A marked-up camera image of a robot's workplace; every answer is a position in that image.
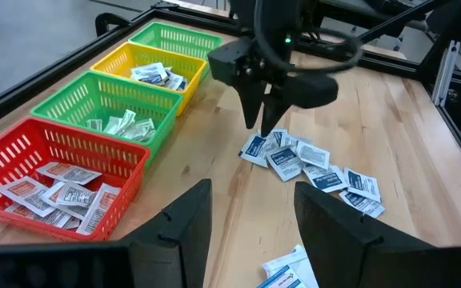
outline wooden tabletop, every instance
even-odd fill
[[[225,36],[226,42],[232,39]],[[2,118],[0,133],[119,44]],[[300,53],[291,61],[332,64]],[[376,177],[387,209],[380,221],[437,246],[461,245],[461,149],[425,89],[362,68],[335,77],[335,102],[313,110],[292,107],[278,126],[330,151],[331,162],[342,169]],[[272,169],[238,157],[254,132],[245,128],[236,92],[208,75],[111,238],[121,238],[200,179],[211,178],[214,214],[205,287],[257,286],[266,277],[263,262],[302,243],[293,194],[295,182],[306,179],[282,182]],[[0,224],[0,244],[53,241]]]

